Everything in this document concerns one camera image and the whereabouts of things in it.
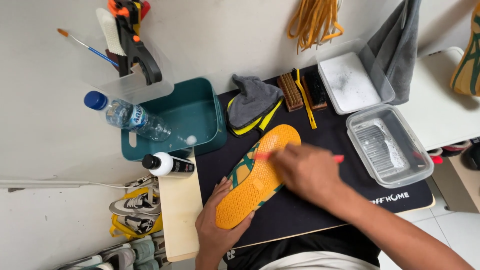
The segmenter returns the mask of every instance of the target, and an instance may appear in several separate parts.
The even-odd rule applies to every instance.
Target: person
[[[345,184],[330,151],[289,144],[269,160],[290,191],[350,225],[230,250],[255,213],[231,230],[215,225],[216,206],[231,185],[224,177],[195,223],[197,270],[217,269],[222,257],[228,269],[377,270],[380,249],[402,269],[473,269],[442,242]]]

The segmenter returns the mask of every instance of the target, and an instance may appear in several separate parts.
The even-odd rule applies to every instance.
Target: gray microfiber towel
[[[283,97],[280,88],[268,85],[259,77],[232,76],[233,83],[240,89],[227,110],[229,126],[242,129],[267,114]]]
[[[408,0],[407,20],[402,30],[405,0],[401,2],[368,42],[395,91],[395,99],[389,103],[391,105],[407,102],[410,95],[417,58],[420,3],[421,0]]]

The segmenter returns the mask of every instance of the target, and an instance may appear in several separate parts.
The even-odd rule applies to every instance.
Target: teal plastic bin
[[[227,141],[222,105],[207,79],[196,78],[175,84],[170,95],[141,105],[162,117],[172,133],[163,142],[137,135],[137,144],[132,147],[129,132],[122,130],[121,151],[126,160],[140,161],[146,154],[158,152],[186,158],[194,151],[198,156],[219,149]],[[189,136],[195,136],[197,142],[194,145],[187,144]]]

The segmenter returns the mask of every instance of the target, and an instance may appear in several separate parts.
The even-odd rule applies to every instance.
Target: plastic bottle
[[[88,92],[84,103],[87,107],[97,110],[100,118],[108,124],[137,133],[142,137],[161,142],[171,134],[170,127],[161,117],[148,113],[140,105],[106,96],[98,91]]]
[[[195,164],[190,160],[172,157],[164,152],[145,155],[142,165],[155,176],[189,178],[195,171]]]

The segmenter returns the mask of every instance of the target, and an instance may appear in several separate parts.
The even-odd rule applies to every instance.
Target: black mat
[[[317,66],[308,67],[302,69],[300,73],[316,68]],[[265,80],[265,82],[276,85],[276,78]],[[236,90],[218,97],[225,107],[237,94],[238,91]],[[330,100],[327,103],[327,109],[313,113],[318,127],[315,130],[310,127],[305,108],[289,113],[284,103],[273,118],[268,130],[280,124],[288,124],[299,132],[302,142],[330,149],[334,154],[345,155],[345,161],[340,165],[342,180],[369,200],[378,199],[379,205],[391,212],[398,213],[423,208],[433,203],[432,193],[425,181],[396,189],[387,189],[378,185],[369,176],[347,135],[345,121],[348,115],[337,115]],[[223,176],[230,173],[260,137],[260,133],[257,131],[241,139],[234,137],[229,132],[225,146],[217,151],[196,157],[203,204],[210,197],[215,184]],[[383,198],[391,195],[396,200],[387,202]],[[344,224],[344,222],[303,201],[286,188],[282,188],[256,212],[250,228],[235,244],[235,247],[317,231],[341,224]]]

